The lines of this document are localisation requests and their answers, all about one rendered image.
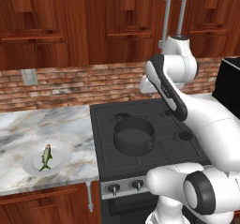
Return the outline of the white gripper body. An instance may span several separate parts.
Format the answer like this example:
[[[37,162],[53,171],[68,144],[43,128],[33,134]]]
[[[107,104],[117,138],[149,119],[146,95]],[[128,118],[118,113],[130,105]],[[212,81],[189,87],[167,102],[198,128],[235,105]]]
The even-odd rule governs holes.
[[[148,78],[143,75],[139,88],[142,94],[154,94],[157,93],[157,88],[148,80]]]

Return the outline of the dark grey pot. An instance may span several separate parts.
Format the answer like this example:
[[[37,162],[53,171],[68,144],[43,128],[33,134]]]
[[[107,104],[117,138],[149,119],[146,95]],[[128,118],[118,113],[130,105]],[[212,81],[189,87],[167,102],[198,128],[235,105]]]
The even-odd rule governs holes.
[[[123,155],[129,157],[144,156],[157,146],[155,144],[155,129],[145,119],[125,118],[114,126],[113,144]]]

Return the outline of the black appliance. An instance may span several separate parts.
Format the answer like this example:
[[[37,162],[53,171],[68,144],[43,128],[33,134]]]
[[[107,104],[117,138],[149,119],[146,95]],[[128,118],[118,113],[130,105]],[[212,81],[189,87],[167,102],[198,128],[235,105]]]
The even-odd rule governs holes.
[[[221,60],[212,96],[240,119],[240,57]]]

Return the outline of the black stove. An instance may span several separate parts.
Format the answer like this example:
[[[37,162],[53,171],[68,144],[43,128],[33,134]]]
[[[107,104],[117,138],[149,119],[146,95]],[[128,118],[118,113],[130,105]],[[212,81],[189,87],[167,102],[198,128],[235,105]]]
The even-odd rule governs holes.
[[[145,182],[149,170],[185,162],[210,164],[190,129],[172,116],[161,99],[92,105],[90,116],[97,155],[101,224],[103,201],[149,192]],[[113,144],[114,126],[129,117],[145,119],[155,129],[157,146],[144,156],[123,155]],[[143,180],[140,191],[131,186],[135,180]],[[120,186],[115,196],[107,190],[112,184]]]

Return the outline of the black stove knob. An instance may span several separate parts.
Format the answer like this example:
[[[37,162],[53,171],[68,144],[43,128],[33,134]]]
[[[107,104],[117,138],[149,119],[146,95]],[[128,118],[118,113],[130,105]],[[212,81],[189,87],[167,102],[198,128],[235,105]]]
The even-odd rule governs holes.
[[[107,190],[115,196],[116,193],[120,190],[120,186],[118,184],[112,184],[107,187]]]
[[[131,186],[136,188],[138,191],[140,191],[143,186],[143,180],[135,180],[131,183]]]

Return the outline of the white plate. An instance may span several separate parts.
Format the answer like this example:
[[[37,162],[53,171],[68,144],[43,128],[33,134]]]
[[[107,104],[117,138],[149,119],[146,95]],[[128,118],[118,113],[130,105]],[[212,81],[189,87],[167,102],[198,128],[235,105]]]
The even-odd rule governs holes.
[[[46,145],[51,146],[52,158],[48,161],[49,169],[41,171],[41,160]],[[46,140],[31,147],[22,159],[23,169],[33,176],[45,177],[60,172],[72,158],[72,151],[68,144],[60,140]]]

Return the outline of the green fish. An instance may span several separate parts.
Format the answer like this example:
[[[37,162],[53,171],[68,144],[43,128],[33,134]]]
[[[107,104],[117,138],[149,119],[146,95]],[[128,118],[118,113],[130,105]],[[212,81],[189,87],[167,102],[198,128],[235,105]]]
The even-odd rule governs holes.
[[[51,154],[51,146],[49,144],[46,145],[44,153],[42,155],[42,164],[43,166],[41,167],[41,171],[43,171],[44,169],[49,169],[50,167],[48,166],[48,161],[49,159],[52,158],[52,154]]]

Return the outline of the black oven door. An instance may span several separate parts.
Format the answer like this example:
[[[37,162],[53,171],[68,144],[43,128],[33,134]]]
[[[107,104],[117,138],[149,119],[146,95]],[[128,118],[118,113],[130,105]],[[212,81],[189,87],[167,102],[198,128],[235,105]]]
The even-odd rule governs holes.
[[[145,224],[158,196],[146,192],[102,202],[102,224]]]

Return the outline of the wooden base cupboard door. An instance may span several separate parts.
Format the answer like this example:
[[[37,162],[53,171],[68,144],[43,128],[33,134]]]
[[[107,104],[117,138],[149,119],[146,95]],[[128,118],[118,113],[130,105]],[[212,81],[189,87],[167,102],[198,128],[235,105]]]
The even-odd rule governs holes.
[[[98,181],[0,196],[0,224],[101,224]]]

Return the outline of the wooden wall cupboard door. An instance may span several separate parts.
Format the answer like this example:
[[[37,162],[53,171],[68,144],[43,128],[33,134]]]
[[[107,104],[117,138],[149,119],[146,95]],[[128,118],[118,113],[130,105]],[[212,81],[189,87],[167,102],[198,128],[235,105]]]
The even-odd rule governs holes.
[[[165,0],[87,0],[89,62],[141,62],[158,52]]]
[[[236,55],[240,0],[187,0],[182,34],[195,57]]]
[[[87,64],[83,0],[0,0],[0,70]]]

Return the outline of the grey wall outlet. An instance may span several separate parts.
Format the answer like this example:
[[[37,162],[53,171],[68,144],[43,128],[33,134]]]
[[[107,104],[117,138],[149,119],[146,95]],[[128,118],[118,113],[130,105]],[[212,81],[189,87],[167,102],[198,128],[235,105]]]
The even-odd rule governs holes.
[[[22,79],[25,86],[38,85],[38,75],[34,68],[22,69]]]

